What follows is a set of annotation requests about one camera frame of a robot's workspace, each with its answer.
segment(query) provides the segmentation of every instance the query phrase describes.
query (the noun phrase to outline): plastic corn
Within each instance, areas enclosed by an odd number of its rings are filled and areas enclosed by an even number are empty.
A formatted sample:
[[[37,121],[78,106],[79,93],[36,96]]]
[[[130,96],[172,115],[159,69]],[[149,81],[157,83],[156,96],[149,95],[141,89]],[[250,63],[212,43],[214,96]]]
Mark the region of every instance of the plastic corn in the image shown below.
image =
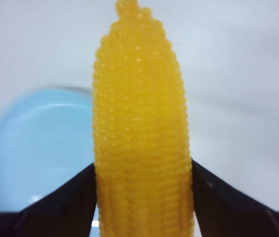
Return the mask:
[[[93,130],[102,237],[191,237],[183,83],[162,23],[136,0],[96,53]]]

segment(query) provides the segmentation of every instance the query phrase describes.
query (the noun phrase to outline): yellow corn cob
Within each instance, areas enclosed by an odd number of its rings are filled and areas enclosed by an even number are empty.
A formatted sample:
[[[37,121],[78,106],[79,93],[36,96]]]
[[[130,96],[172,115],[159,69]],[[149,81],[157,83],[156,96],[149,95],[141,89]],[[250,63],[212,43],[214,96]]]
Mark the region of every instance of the yellow corn cob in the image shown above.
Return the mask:
[[[101,237],[191,237],[193,194],[183,83],[162,23],[136,0],[94,64],[93,129]]]

